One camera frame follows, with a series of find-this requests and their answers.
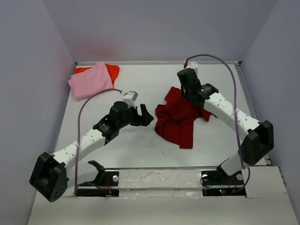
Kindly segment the dark red t shirt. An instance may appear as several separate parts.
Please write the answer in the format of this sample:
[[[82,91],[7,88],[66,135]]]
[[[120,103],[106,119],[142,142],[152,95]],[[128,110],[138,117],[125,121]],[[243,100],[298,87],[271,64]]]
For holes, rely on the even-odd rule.
[[[192,149],[194,121],[202,118],[208,122],[212,113],[188,101],[180,89],[171,87],[165,96],[165,104],[156,107],[155,115],[155,132],[159,136],[181,149]]]

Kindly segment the pink t shirt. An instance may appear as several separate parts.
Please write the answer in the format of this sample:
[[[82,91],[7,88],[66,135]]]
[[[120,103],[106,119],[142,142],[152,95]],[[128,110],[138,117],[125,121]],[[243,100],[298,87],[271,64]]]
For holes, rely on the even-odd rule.
[[[68,84],[77,101],[90,97],[99,91],[113,88],[111,77],[104,62],[98,62],[94,67],[84,72],[71,75]]]

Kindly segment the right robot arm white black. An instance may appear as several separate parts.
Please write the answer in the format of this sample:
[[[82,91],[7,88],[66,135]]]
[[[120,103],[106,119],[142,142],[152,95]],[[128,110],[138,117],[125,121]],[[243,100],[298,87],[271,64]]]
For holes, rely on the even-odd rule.
[[[181,93],[187,100],[212,113],[235,131],[238,151],[222,162],[216,171],[219,183],[226,184],[243,166],[254,166],[274,148],[274,127],[271,122],[245,114],[234,106],[211,84],[201,84],[193,68],[177,73]]]

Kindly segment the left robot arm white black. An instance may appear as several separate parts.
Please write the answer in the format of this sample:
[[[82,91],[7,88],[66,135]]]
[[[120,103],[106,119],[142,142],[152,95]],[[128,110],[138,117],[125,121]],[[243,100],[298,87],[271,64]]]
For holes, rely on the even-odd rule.
[[[75,170],[74,187],[80,184],[78,163],[93,151],[107,145],[119,135],[122,128],[131,126],[148,126],[153,116],[146,105],[128,106],[124,101],[117,101],[103,117],[85,135],[78,135],[77,141],[53,154],[46,152],[39,155],[30,177],[30,184],[49,202],[58,200],[71,186],[71,169]]]

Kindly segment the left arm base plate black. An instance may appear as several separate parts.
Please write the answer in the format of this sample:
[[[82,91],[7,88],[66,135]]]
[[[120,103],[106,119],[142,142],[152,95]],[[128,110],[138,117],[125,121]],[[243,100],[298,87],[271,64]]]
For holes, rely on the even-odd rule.
[[[75,196],[77,197],[118,197],[119,171],[106,170],[104,177],[97,175],[93,181],[79,185]]]

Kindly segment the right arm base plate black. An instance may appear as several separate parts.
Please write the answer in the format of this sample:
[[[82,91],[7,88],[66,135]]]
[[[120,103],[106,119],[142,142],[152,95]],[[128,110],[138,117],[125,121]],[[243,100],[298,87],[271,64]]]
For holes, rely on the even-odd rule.
[[[232,176],[218,178],[216,170],[201,171],[202,195],[209,196],[247,196],[241,171]]]

